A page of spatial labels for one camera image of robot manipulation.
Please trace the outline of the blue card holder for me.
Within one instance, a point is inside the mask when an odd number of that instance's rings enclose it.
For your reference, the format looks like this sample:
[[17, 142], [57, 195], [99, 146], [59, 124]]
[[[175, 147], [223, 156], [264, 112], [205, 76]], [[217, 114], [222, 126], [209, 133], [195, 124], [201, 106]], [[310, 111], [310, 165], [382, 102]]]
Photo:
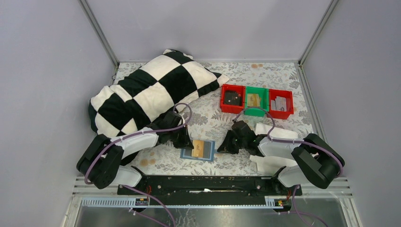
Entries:
[[191, 140], [194, 148], [181, 149], [180, 158], [213, 162], [215, 154], [215, 141]]

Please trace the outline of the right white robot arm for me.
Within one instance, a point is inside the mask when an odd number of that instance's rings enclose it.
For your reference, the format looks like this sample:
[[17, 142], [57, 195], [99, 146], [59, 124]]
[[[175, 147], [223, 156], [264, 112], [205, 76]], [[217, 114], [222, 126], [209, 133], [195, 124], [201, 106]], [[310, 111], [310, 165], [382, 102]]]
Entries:
[[279, 138], [273, 136], [273, 126], [258, 124], [256, 128], [266, 133], [254, 132], [244, 121], [235, 122], [217, 151], [237, 154], [244, 149], [252, 156], [295, 161], [294, 166], [282, 164], [275, 173], [271, 182], [274, 193], [283, 195], [291, 186], [307, 182], [326, 189], [342, 174], [344, 159], [317, 134], [303, 139]]

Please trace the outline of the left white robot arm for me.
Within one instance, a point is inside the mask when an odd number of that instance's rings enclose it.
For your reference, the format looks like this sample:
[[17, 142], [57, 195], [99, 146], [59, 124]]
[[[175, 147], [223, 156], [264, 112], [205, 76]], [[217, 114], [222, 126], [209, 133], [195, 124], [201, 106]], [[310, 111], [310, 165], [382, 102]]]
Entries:
[[128, 164], [137, 153], [172, 142], [178, 149], [193, 149], [186, 121], [176, 112], [169, 111], [142, 130], [130, 135], [108, 138], [97, 135], [88, 146], [76, 168], [86, 181], [96, 188], [110, 185], [127, 185], [135, 194], [142, 194], [147, 187], [143, 174]]

